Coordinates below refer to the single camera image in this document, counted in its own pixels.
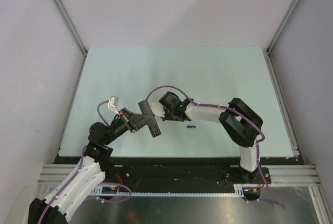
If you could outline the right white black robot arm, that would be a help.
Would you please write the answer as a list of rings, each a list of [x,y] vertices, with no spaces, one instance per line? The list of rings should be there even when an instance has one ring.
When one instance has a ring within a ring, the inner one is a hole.
[[[252,183],[258,178],[260,153],[255,145],[263,120],[241,99],[233,98],[228,106],[224,106],[199,103],[191,98],[181,100],[168,91],[157,103],[151,103],[150,108],[163,121],[202,120],[221,124],[230,139],[239,146],[241,179]]]

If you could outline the black remote control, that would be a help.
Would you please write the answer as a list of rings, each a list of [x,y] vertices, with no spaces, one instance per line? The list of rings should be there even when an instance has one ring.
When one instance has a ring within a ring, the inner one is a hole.
[[[149,131],[153,138],[156,138],[161,135],[160,128],[158,126],[158,123],[155,119],[155,115],[153,114],[150,104],[148,103],[148,100],[145,99],[143,101],[140,101],[138,103],[138,106],[142,112],[142,114],[148,119],[147,126],[149,128]]]

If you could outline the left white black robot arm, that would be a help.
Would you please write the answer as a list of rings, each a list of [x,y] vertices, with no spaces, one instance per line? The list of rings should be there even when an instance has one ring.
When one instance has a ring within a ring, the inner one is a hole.
[[[113,149],[108,144],[125,132],[135,133],[144,126],[148,126],[153,137],[161,134],[149,103],[144,100],[139,107],[140,113],[123,108],[110,125],[97,122],[90,127],[89,143],[83,148],[78,164],[52,193],[31,202],[28,223],[68,223],[96,186],[114,178],[110,158]]]

